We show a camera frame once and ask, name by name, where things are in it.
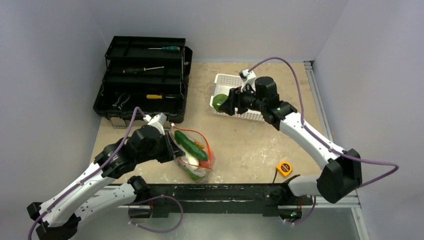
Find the green-handled screwdriver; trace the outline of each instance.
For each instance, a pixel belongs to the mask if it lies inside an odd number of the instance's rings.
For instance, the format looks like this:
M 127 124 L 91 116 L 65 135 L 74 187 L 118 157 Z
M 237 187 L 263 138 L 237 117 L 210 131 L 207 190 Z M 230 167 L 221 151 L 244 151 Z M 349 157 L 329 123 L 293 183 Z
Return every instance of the green-handled screwdriver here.
M 179 52 L 180 51 L 179 46 L 151 47 L 151 48 L 148 48 L 148 49 L 162 50 L 162 51 L 166 51 L 166 52 Z

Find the beige table surface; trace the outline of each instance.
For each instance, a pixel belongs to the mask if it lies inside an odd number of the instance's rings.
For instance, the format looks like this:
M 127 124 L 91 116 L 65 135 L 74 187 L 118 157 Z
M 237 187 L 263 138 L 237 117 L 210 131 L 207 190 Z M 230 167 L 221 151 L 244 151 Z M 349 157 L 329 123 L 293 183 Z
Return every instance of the beige table surface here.
M 184 122 L 178 127 L 197 130 L 205 135 L 214 151 L 216 161 L 209 183 L 270 183 L 278 163 L 291 163 L 294 174 L 319 174 L 313 159 L 297 143 L 277 131 L 266 122 L 251 121 L 212 114 L 209 101 L 216 74 L 238 75 L 253 63 L 193 63 L 188 87 L 188 99 Z M 315 102 L 303 63 L 292 64 L 300 81 L 305 109 L 305 119 L 322 133 Z M 294 105 L 300 111 L 296 84 L 290 69 L 283 63 L 264 63 L 255 69 L 257 77 L 270 76 L 278 87 L 280 99 Z M 136 121 L 131 132 L 144 122 Z M 109 120 L 102 118 L 97 133 L 91 161 L 106 145 L 122 138 L 126 129 L 113 128 Z M 124 183 L 131 176 L 141 175 L 147 183 L 193 183 L 174 162 L 161 164 L 151 160 L 139 164 L 115 183 Z M 278 174 L 276 182 L 282 182 Z

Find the metal clip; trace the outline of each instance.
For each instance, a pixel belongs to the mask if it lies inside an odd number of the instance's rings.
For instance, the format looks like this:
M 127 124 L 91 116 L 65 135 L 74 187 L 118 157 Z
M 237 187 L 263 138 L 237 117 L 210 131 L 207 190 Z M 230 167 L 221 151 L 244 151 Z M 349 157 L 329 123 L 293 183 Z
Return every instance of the metal clip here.
M 110 118 L 110 121 L 112 122 L 112 126 L 115 129 L 126 129 L 127 124 L 125 123 L 125 120 L 116 116 L 113 116 Z
M 243 84 L 241 85 L 240 91 L 244 92 L 246 91 L 246 85 L 250 84 L 251 86 L 255 85 L 256 75 L 253 71 L 249 71 L 248 69 L 242 70 L 239 72 L 239 76 L 241 77 L 241 80 L 243 81 Z

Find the black cable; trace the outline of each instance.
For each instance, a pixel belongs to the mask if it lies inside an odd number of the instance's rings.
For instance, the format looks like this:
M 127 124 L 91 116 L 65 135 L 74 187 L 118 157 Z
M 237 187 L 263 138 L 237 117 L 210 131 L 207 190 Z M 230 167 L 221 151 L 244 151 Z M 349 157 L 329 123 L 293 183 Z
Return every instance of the black cable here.
M 275 183 L 275 181 L 276 181 L 276 177 L 277 177 L 277 173 L 278 173 L 278 170 L 277 170 L 277 168 L 276 168 L 276 169 L 275 169 L 274 180 L 272 180 L 272 183 Z

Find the bag of vegetables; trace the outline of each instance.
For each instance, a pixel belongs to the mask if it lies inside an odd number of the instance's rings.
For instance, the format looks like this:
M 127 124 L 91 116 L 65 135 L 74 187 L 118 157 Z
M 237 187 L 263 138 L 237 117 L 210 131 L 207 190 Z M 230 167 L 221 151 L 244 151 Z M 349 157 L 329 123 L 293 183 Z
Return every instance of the bag of vegetables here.
M 176 164 L 195 182 L 206 182 L 205 177 L 212 171 L 215 162 L 208 140 L 196 130 L 171 126 L 172 140 L 185 152 L 185 156 L 175 160 Z

